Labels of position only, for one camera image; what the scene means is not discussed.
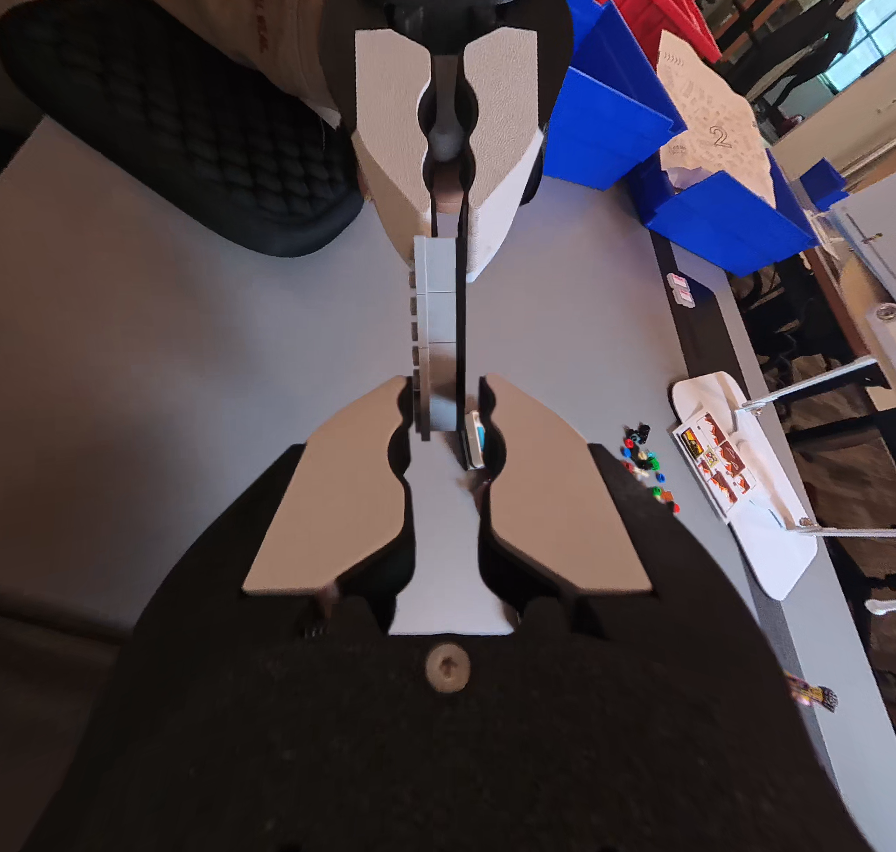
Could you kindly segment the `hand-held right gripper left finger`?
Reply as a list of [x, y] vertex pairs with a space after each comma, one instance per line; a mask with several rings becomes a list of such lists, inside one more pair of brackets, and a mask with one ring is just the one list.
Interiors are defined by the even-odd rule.
[[251, 596], [315, 595], [410, 528], [410, 378], [365, 393], [308, 438], [244, 579]]

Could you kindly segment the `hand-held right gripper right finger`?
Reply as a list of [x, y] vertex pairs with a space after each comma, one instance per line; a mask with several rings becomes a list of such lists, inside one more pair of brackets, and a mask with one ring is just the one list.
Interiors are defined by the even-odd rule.
[[487, 535], [562, 591], [644, 595], [653, 587], [585, 438], [506, 378], [481, 378]]

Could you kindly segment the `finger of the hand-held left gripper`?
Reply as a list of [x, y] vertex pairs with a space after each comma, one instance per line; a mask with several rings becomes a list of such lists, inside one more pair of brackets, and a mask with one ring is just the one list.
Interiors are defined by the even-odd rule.
[[424, 179], [429, 143], [419, 107], [432, 81], [428, 50], [393, 29], [355, 32], [356, 127], [351, 141], [366, 190], [399, 256], [432, 236]]
[[498, 28], [466, 45], [464, 79], [476, 103], [469, 135], [466, 281], [496, 256], [520, 208], [544, 133], [539, 125], [539, 43], [530, 29]]

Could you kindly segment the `grey lego plate assembly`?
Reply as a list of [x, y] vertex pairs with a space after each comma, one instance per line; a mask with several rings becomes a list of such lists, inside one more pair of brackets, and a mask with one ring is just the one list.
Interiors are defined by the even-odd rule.
[[466, 278], [459, 239], [413, 240], [410, 270], [414, 419], [423, 441], [444, 435], [470, 468], [466, 441]]

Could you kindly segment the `pile of small lego pieces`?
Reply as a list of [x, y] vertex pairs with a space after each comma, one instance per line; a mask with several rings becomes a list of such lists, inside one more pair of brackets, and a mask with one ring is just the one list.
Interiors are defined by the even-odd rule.
[[658, 455], [650, 448], [651, 427], [646, 422], [625, 426], [623, 429], [620, 454], [627, 471], [673, 515], [680, 514], [680, 505], [668, 489], [666, 474], [661, 468]]

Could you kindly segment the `lego sticker sheet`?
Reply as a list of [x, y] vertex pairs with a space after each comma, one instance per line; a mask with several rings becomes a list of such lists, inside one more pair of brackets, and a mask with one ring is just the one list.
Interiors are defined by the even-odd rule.
[[698, 409], [673, 432], [686, 462], [723, 522], [745, 510], [756, 496], [757, 481], [721, 422]]

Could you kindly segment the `lego minifigure with guitar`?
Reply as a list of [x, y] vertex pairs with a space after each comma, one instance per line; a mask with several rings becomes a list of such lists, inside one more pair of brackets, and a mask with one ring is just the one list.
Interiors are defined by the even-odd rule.
[[821, 685], [813, 685], [789, 671], [785, 671], [784, 676], [790, 690], [790, 696], [797, 704], [807, 708], [812, 706], [822, 707], [824, 710], [832, 713], [836, 711], [839, 700], [834, 690]]

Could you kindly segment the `person's left hand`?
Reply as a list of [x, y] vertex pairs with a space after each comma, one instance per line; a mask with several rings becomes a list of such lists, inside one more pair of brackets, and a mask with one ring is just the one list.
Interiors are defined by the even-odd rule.
[[432, 194], [434, 235], [452, 237], [456, 234], [456, 218], [461, 212], [464, 197], [458, 159], [436, 164]]

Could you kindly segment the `numbered paper bag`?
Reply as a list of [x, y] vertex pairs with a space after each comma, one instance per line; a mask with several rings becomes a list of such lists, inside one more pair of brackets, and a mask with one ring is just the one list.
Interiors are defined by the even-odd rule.
[[660, 37], [657, 74], [686, 125], [659, 151], [673, 189], [724, 172], [775, 208], [767, 147], [747, 100], [667, 30]]

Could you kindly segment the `white book stand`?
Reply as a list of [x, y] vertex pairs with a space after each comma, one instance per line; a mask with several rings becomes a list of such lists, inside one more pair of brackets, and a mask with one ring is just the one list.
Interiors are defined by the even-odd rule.
[[680, 380], [671, 388], [680, 424], [700, 408], [710, 410], [756, 478], [756, 496], [727, 525], [759, 585], [772, 599], [784, 600], [796, 586], [812, 564], [818, 538], [894, 540], [893, 528], [824, 528], [810, 518], [759, 421], [759, 413], [780, 398], [816, 390], [824, 381], [839, 380], [874, 365], [874, 357], [861, 356], [851, 364], [751, 400], [725, 372]]

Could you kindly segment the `small blue plastic bin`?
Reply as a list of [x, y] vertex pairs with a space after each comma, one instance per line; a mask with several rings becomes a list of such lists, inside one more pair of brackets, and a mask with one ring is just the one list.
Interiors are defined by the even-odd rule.
[[821, 158], [801, 174], [799, 183], [820, 213], [831, 211], [836, 203], [849, 195], [846, 179], [826, 158]]

